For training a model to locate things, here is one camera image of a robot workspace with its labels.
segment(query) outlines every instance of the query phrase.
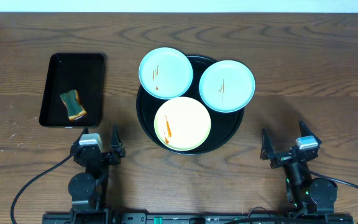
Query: light blue plate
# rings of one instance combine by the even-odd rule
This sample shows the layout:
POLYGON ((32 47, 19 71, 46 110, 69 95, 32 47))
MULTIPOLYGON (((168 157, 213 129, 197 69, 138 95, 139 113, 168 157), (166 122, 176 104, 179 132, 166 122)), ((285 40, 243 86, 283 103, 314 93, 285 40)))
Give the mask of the light blue plate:
POLYGON ((162 47, 149 52, 140 63, 139 79, 152 96, 169 100, 184 94, 193 81, 193 68, 186 55, 162 47))
POLYGON ((218 112, 230 113, 245 107, 251 100, 255 79, 244 64, 225 60, 205 70, 199 88, 207 106, 218 112))

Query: white plate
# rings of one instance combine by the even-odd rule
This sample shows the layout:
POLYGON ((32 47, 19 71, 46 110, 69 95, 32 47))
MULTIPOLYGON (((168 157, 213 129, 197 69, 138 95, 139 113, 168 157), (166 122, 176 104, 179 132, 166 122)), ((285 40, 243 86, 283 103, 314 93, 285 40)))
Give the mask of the white plate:
POLYGON ((158 139, 170 149, 188 151, 201 145, 211 130, 211 118, 205 106, 189 97, 165 102, 154 118, 158 139))
POLYGON ((193 81, 193 68, 186 55, 168 47, 149 52, 140 63, 139 79, 152 96, 169 100, 181 96, 193 81))
POLYGON ((225 60, 205 70, 199 89, 204 103, 212 110, 230 113, 245 107, 251 100, 255 79, 244 64, 225 60))

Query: tabletop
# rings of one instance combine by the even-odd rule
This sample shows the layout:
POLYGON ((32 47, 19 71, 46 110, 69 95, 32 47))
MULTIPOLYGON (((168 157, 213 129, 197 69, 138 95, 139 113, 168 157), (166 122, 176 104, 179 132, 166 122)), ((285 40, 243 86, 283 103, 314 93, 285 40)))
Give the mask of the tabletop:
MULTIPOLYGON (((106 54, 103 119, 91 133, 109 142, 112 126, 127 156, 111 167, 108 204, 120 211, 247 213, 291 208, 282 169, 259 159, 261 129, 276 147, 295 144, 302 119, 323 141, 310 169, 358 184, 358 14, 0 13, 0 223, 16 193, 64 159, 81 129, 39 124, 48 63, 57 52, 106 54), (237 133, 198 156, 152 142, 136 114, 138 67, 158 47, 253 72, 255 95, 237 133)), ((19 223, 67 212, 72 160, 34 182, 16 205, 19 223)), ((358 220, 358 190, 339 185, 336 212, 358 220)))

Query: black tray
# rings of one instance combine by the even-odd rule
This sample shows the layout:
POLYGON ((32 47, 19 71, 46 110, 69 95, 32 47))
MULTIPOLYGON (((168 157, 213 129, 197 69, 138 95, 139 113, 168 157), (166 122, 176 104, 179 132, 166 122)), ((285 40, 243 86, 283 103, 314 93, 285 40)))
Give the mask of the black tray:
POLYGON ((39 123, 47 127, 96 127, 101 119, 104 57, 102 54, 57 53, 50 57, 39 123), (60 94, 77 90, 88 114, 70 121, 60 94))
POLYGON ((244 115, 244 108, 232 113, 220 113, 206 106, 201 99, 198 85, 200 84, 200 78, 204 71, 210 65, 215 63, 216 60, 199 55, 188 55, 187 58, 193 67, 193 83, 191 84, 189 90, 183 94, 183 96, 198 100, 208 110, 208 113, 211 117, 211 132, 209 133, 206 140, 197 148, 189 151, 176 151, 162 144, 154 131, 154 118, 157 110, 163 103, 166 102, 166 100, 153 97, 152 95, 148 94, 142 86, 140 86, 139 91, 137 92, 136 112, 140 125, 148 137, 153 140, 153 142, 171 152, 195 155, 210 152, 228 142, 234 133, 236 133, 241 124, 242 117, 244 115))

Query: white wall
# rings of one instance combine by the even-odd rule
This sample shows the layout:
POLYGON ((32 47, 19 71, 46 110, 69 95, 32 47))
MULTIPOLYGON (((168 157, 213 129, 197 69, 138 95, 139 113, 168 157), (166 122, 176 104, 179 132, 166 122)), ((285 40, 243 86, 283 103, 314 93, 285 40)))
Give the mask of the white wall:
POLYGON ((0 12, 358 13, 358 0, 0 0, 0 12))

